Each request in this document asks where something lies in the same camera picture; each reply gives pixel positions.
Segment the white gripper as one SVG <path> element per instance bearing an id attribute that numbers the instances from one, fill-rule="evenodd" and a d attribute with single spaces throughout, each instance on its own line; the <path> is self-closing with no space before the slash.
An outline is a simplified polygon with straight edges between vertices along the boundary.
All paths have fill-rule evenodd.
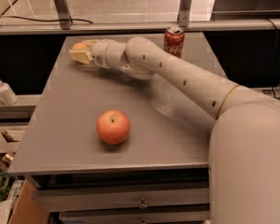
<path id="1" fill-rule="evenodd" d="M 81 43 L 91 47 L 91 52 L 87 49 L 70 49 L 69 54 L 74 61 L 89 64 L 92 61 L 99 67 L 109 69 L 111 67 L 111 59 L 114 57 L 114 40 L 109 39 L 89 39 L 82 40 Z"/>

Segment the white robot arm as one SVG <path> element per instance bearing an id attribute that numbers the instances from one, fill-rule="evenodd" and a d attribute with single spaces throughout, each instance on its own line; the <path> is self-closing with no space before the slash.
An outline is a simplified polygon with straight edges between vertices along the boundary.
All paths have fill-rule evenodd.
<path id="1" fill-rule="evenodd" d="M 216 123 L 209 155 L 211 224 L 280 224 L 280 101 L 173 56 L 141 36 L 84 40 L 80 63 L 140 79 L 158 74 Z"/>

